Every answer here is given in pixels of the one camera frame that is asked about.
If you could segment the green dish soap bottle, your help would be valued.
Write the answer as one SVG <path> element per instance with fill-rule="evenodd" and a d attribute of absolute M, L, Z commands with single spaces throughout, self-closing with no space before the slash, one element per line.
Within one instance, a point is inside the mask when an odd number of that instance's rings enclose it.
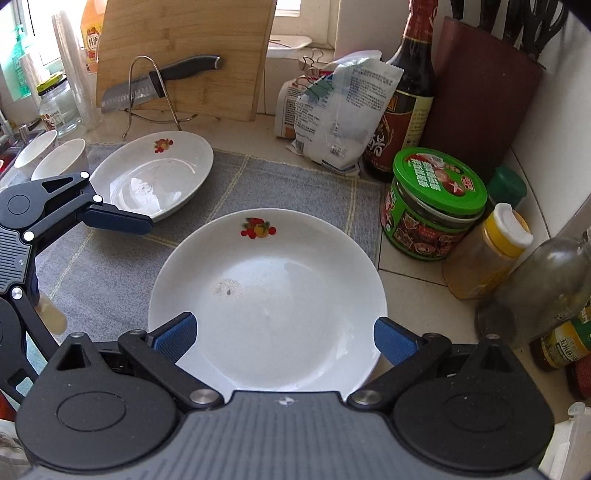
<path fill-rule="evenodd" d="M 20 60 L 26 53 L 26 33 L 24 26 L 18 24 L 8 38 L 8 52 L 2 58 L 2 73 L 12 101 L 31 95 L 25 72 Z"/>

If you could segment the red white seasoning bag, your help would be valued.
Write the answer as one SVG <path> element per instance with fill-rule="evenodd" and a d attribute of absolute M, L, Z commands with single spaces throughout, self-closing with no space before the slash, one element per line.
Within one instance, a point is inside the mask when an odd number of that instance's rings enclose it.
<path fill-rule="evenodd" d="M 279 96 L 277 96 L 276 118 L 274 119 L 274 134 L 277 138 L 287 140 L 296 138 L 294 123 L 296 122 L 297 96 L 304 93 L 315 81 L 332 74 L 339 65 L 366 58 L 382 59 L 380 50 L 356 51 L 332 61 L 323 60 L 322 55 L 324 54 L 318 49 L 312 50 L 310 55 L 304 55 L 303 59 L 298 61 L 301 73 L 281 86 Z"/>

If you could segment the orange juice bottle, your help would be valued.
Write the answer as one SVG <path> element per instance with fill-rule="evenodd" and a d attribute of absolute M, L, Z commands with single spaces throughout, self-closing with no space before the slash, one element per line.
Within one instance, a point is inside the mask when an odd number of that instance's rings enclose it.
<path fill-rule="evenodd" d="M 106 0 L 87 0 L 80 20 L 85 65 L 89 73 L 98 69 L 98 44 L 103 30 Z"/>

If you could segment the clear plastic wrap roll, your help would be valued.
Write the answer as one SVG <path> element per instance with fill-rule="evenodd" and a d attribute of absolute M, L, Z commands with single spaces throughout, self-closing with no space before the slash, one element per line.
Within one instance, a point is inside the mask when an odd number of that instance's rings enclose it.
<path fill-rule="evenodd" d="M 85 50 L 79 45 L 67 14 L 59 11 L 51 19 L 61 63 L 82 123 L 88 131 L 93 130 L 102 120 L 95 103 L 96 75 L 87 71 Z"/>

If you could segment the black handled santoku knife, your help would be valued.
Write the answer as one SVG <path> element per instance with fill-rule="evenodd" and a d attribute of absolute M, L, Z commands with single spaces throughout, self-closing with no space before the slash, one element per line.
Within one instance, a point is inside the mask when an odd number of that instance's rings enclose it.
<path fill-rule="evenodd" d="M 223 59 L 218 55 L 197 55 L 187 57 L 165 66 L 157 73 L 154 69 L 147 74 L 132 78 L 130 82 L 108 88 L 101 98 L 101 113 L 123 111 L 129 106 L 142 105 L 151 100 L 162 99 L 168 81 L 190 78 L 201 72 L 219 70 Z"/>

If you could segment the glass jar with yellow lid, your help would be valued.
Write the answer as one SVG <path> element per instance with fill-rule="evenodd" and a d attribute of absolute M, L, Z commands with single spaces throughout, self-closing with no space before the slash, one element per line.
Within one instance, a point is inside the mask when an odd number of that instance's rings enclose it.
<path fill-rule="evenodd" d="M 39 84 L 37 94 L 41 120 L 49 130 L 55 130 L 58 137 L 69 134 L 81 124 L 73 92 L 63 72 Z"/>

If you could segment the green lid sauce jar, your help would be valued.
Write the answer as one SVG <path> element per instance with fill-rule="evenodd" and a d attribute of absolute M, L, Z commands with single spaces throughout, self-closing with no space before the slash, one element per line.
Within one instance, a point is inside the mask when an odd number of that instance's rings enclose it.
<path fill-rule="evenodd" d="M 487 200 L 485 183 L 470 167 L 443 152 L 410 147 L 394 157 L 381 225 L 403 253 L 440 261 L 481 218 Z"/>

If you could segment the large white floral plate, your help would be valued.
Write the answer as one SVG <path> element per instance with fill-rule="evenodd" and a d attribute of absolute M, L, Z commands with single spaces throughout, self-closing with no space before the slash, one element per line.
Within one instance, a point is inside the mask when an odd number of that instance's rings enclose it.
<path fill-rule="evenodd" d="M 377 365 L 374 323 L 388 308 L 376 266 L 341 229 L 259 209 L 200 227 L 167 258 L 148 325 L 183 312 L 197 318 L 197 341 L 178 364 L 222 396 L 348 396 Z"/>

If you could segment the white floral plate back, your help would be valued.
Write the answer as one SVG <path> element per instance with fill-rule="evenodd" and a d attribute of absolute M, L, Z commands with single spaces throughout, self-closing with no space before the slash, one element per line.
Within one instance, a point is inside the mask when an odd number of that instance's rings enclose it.
<path fill-rule="evenodd" d="M 211 144 L 199 135 L 157 132 L 111 153 L 93 171 L 90 183 L 105 202 L 158 222 L 204 185 L 213 159 Z"/>

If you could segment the yellow cap spice jar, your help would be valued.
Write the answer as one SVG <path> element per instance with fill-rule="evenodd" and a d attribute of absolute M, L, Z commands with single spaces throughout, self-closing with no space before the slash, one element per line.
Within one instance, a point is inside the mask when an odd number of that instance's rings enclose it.
<path fill-rule="evenodd" d="M 488 296 L 531 246 L 534 236 L 526 221 L 508 203 L 498 203 L 443 263 L 443 276 L 460 300 Z"/>

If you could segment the clear glass oil bottle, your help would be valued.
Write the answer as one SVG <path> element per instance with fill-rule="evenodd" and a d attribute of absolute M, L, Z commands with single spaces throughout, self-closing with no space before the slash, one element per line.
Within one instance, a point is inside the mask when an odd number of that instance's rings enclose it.
<path fill-rule="evenodd" d="M 577 316 L 590 298 L 590 232 L 542 243 L 476 310 L 477 335 L 520 348 Z"/>

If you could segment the white bowl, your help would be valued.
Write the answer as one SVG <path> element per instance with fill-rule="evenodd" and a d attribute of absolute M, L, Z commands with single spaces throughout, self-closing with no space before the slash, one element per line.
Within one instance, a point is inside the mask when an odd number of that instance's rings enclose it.
<path fill-rule="evenodd" d="M 64 174 L 87 171 L 86 142 L 77 138 L 66 141 L 49 153 L 35 168 L 31 180 L 41 180 Z"/>
<path fill-rule="evenodd" d="M 58 134 L 55 130 L 46 131 L 31 141 L 16 157 L 14 167 L 30 179 L 40 162 L 57 147 Z"/>

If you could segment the green label condiment bottle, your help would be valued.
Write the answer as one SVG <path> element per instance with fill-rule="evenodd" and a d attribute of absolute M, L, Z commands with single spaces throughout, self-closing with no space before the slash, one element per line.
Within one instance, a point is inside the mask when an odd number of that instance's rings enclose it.
<path fill-rule="evenodd" d="M 566 367 L 590 354 L 590 302 L 580 313 L 530 343 L 534 363 L 549 372 Z"/>

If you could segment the bamboo cutting board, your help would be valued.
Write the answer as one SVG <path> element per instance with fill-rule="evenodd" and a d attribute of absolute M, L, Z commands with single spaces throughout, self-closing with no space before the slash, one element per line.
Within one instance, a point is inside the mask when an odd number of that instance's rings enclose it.
<path fill-rule="evenodd" d="M 127 80 L 132 60 L 160 68 L 194 55 L 222 58 L 221 69 L 166 84 L 181 113 L 252 121 L 256 117 L 273 1 L 115 1 L 106 3 L 98 43 L 96 99 Z"/>

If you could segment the dark red knife block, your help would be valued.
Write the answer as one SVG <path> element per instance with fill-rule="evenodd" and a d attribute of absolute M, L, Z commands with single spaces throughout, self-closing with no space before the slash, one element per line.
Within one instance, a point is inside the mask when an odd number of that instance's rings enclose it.
<path fill-rule="evenodd" d="M 450 154 L 489 181 L 502 163 L 541 83 L 538 59 L 565 25 L 560 1 L 510 1 L 502 37 L 493 29 L 497 1 L 480 4 L 478 26 L 454 1 L 435 59 L 436 96 L 423 146 Z"/>

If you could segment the small green cap bottle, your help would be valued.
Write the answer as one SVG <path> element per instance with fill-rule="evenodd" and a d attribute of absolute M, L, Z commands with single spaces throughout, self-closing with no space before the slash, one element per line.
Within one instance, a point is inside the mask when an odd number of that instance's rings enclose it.
<path fill-rule="evenodd" d="M 523 179 L 512 169 L 501 165 L 496 168 L 487 184 L 488 205 L 494 208 L 499 203 L 507 203 L 516 209 L 527 196 Z"/>

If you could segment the dark soy sauce bottle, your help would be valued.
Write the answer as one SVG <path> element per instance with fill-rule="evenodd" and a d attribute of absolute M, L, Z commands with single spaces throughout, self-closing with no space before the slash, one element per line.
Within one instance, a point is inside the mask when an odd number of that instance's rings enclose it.
<path fill-rule="evenodd" d="M 431 110 L 436 87 L 432 43 L 438 5 L 437 0 L 409 2 L 401 44 L 388 61 L 404 74 L 362 157 L 366 173 L 382 182 L 393 179 L 394 157 L 419 144 Z"/>

